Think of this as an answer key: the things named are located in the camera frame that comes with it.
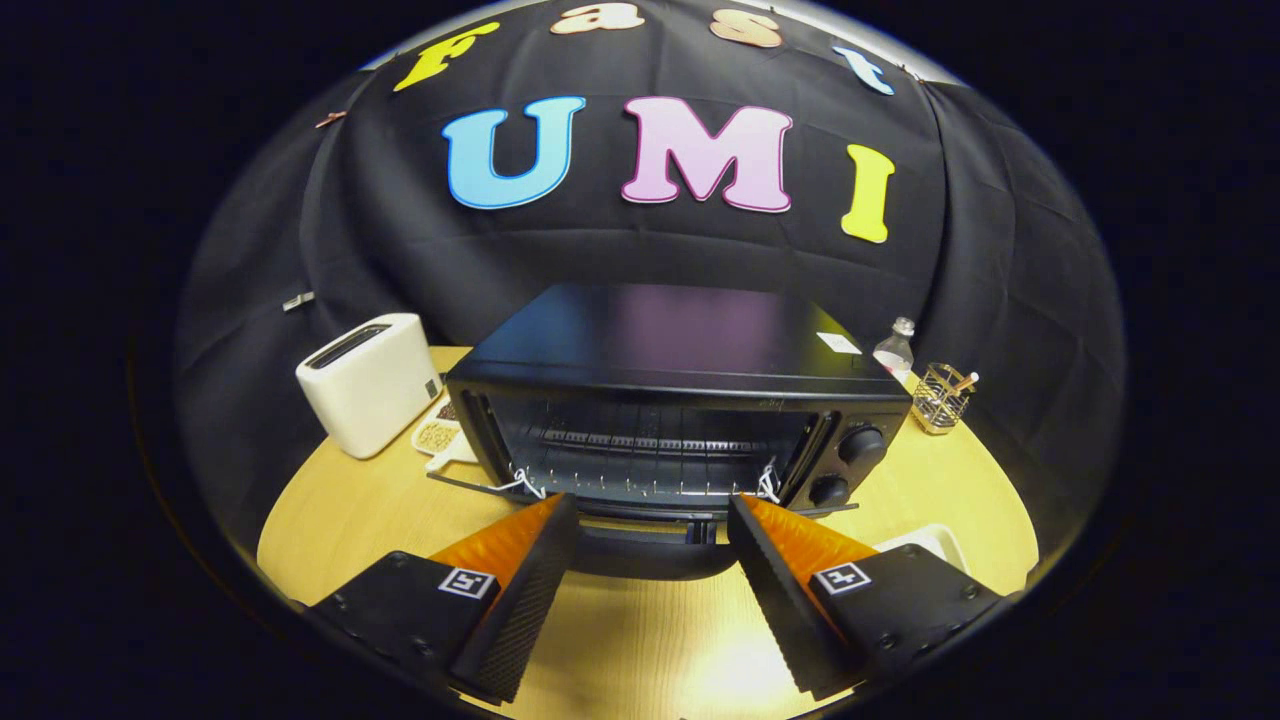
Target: toaster oven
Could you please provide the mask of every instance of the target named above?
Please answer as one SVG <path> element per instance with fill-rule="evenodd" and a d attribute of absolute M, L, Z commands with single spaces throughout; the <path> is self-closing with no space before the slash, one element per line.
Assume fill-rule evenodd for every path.
<path fill-rule="evenodd" d="M 884 456 L 911 400 L 869 350 L 797 297 L 559 284 L 447 384 L 495 484 L 573 493 L 586 518 L 687 527 L 596 528 L 579 569 L 700 577 L 726 560 L 713 546 L 730 496 L 826 514 Z"/>

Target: wire pencil holder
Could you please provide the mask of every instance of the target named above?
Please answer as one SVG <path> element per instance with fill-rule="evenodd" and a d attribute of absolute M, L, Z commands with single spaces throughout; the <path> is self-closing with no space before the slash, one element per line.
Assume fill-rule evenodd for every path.
<path fill-rule="evenodd" d="M 960 416 L 964 415 L 969 396 L 973 393 L 972 386 L 956 389 L 956 386 L 965 379 L 965 375 L 951 365 L 929 363 L 911 398 L 911 415 L 924 432 L 931 436 L 943 436 L 960 423 Z"/>

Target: table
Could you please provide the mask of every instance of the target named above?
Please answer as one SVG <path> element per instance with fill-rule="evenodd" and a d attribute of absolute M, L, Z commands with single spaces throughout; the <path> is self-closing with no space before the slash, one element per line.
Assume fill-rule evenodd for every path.
<path fill-rule="evenodd" d="M 433 347 L 431 356 L 444 372 L 467 350 Z M 911 377 L 908 389 L 916 382 Z M 416 427 L 415 420 L 369 460 L 347 456 L 326 438 L 298 469 L 266 520 L 257 553 L 284 594 L 314 605 L 390 551 L 429 556 L 518 507 L 426 478 L 428 456 L 410 443 Z M 492 486 L 476 465 L 452 462 L 443 474 Z M 1018 492 L 963 424 L 931 437 L 908 418 L 852 501 L 860 507 L 819 521 L 867 544 L 945 524 L 970 574 L 1001 594 L 1023 589 L 1038 561 Z M 845 694 L 817 703 L 796 691 L 739 565 L 692 582 L 570 571 L 516 701 L 497 711 L 534 720 L 777 719 Z"/>

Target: letter m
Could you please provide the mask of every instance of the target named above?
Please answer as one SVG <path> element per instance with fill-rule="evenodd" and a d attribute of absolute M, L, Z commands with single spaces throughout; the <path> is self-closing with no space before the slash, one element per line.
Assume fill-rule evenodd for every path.
<path fill-rule="evenodd" d="M 640 124 L 635 178 L 622 186 L 632 202 L 669 202 L 680 188 L 667 177 L 668 158 L 699 202 L 716 192 L 730 164 L 733 184 L 724 201 L 758 213 L 785 213 L 782 137 L 791 118 L 768 108 L 740 108 L 712 137 L 687 102 L 677 97 L 636 97 L 626 104 Z"/>

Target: letter u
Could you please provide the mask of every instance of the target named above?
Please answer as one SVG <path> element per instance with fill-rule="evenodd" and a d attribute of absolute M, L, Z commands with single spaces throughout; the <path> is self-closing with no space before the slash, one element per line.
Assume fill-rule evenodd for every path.
<path fill-rule="evenodd" d="M 529 104 L 525 114 L 538 120 L 538 156 L 527 173 L 513 177 L 493 169 L 493 138 L 507 119 L 506 110 L 483 110 L 445 126 L 449 192 L 454 200 L 477 210 L 498 210 L 532 202 L 556 190 L 568 174 L 573 113 L 585 106 L 582 97 L 548 97 Z"/>

